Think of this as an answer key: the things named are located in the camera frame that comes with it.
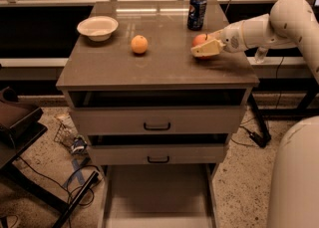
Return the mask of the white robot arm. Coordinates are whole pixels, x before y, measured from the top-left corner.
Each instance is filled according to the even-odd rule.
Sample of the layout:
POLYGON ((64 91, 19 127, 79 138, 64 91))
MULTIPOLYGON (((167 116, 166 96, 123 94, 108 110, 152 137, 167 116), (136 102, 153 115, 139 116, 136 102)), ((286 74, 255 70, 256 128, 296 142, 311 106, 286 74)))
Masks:
MULTIPOLYGON (((202 58, 258 47, 298 48, 319 81, 319 23, 306 0, 278 0, 268 14, 209 34, 191 53, 202 58)), ((297 122, 281 139, 266 228, 319 228, 319 116, 297 122)))

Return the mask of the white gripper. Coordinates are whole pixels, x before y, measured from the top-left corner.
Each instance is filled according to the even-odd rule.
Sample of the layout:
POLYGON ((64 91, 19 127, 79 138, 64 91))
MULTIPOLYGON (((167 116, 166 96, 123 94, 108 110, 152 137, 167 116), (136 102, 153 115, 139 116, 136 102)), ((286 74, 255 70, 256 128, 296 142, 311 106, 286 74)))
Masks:
POLYGON ((207 34, 208 39, 190 49, 197 57, 210 57, 221 53, 222 50, 229 53, 243 52, 247 49, 243 35, 243 21, 229 24, 223 30, 207 34))

